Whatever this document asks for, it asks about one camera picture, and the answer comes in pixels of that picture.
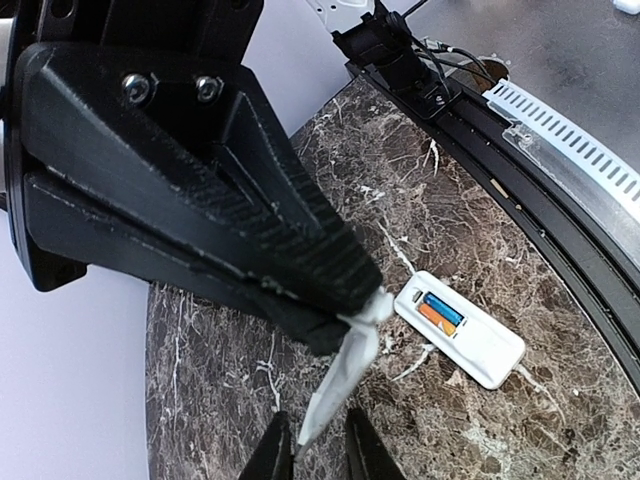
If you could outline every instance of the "white remote control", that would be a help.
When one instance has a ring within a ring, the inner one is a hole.
[[[524,341],[427,272],[416,273],[395,311],[483,387],[494,390],[524,355]]]

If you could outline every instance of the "electrical wire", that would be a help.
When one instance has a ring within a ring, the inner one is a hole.
[[[431,50],[427,48],[426,45],[420,42],[420,40],[418,40],[413,35],[411,36],[411,41],[414,43],[416,47],[418,47],[427,56],[427,58],[429,58],[429,60],[431,60],[433,65],[436,67],[436,72],[438,73],[438,79],[440,80],[440,83],[442,84],[444,91],[447,94],[447,98],[451,100],[452,98],[451,90],[449,90],[449,86],[447,85],[447,76],[444,74],[444,69],[442,68],[442,64],[440,63],[440,61],[431,52]]]
[[[471,60],[473,63],[475,63],[478,66],[478,68],[482,73],[484,73],[487,77],[491,77],[491,74],[488,72],[487,67],[484,66],[484,63],[482,63],[480,59],[476,57],[474,54],[472,54],[471,52],[467,52],[462,48],[451,47],[449,45],[443,44],[442,46],[446,48],[447,52],[457,53],[458,55],[467,57],[469,60]]]
[[[420,58],[424,58],[424,59],[427,59],[427,60],[431,60],[431,58],[430,58],[429,56],[425,55],[425,54],[424,54],[424,53],[422,53],[422,52],[418,52],[418,56],[419,56]],[[494,78],[492,78],[491,76],[489,76],[489,75],[485,75],[484,73],[482,73],[482,72],[478,72],[477,70],[474,70],[474,69],[472,69],[472,68],[469,68],[469,67],[467,67],[467,66],[465,66],[465,65],[460,65],[460,64],[455,63],[455,62],[450,62],[449,60],[443,60],[442,58],[438,58],[438,62],[440,62],[442,65],[446,65],[446,66],[448,66],[448,67],[453,67],[453,68],[455,68],[455,69],[457,69],[457,70],[463,70],[463,71],[465,71],[465,72],[469,72],[469,73],[471,73],[472,75],[476,75],[477,77],[484,78],[486,81],[490,82],[490,83],[491,83],[491,85],[496,85],[496,84],[498,83],[498,82],[497,82]]]
[[[402,18],[407,18],[409,15],[411,15],[413,12],[415,12],[417,9],[419,9],[425,3],[427,3],[427,0],[420,0],[420,1],[416,2],[416,3],[414,3],[413,6],[409,8],[409,10],[407,10],[406,12],[404,12],[402,14]]]

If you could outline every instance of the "metal strip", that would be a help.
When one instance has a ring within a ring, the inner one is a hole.
[[[610,149],[549,105],[511,82],[483,95],[489,107],[520,122],[586,173],[640,222],[640,175]]]

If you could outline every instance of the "white wall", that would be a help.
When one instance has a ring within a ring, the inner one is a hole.
[[[344,86],[344,61],[305,0],[266,0],[245,63],[287,132]],[[0,214],[0,479],[146,480],[146,285],[92,268],[37,293],[6,222]]]
[[[0,214],[0,479],[143,479],[147,285],[31,286]]]
[[[417,0],[386,0],[405,12]],[[290,135],[348,81],[346,58],[306,0],[265,0],[245,56]]]

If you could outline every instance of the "white plug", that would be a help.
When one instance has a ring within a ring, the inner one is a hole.
[[[629,15],[637,15],[640,13],[640,0],[613,0],[613,5],[618,10],[628,13]]]
[[[365,13],[373,14],[374,0],[307,0],[329,33],[344,33],[362,23]]]
[[[295,459],[300,460],[327,428],[338,409],[349,398],[367,369],[378,356],[378,329],[393,314],[393,295],[380,288],[365,308],[353,317],[339,318],[351,330],[342,342],[320,387],[311,396],[298,436]]]

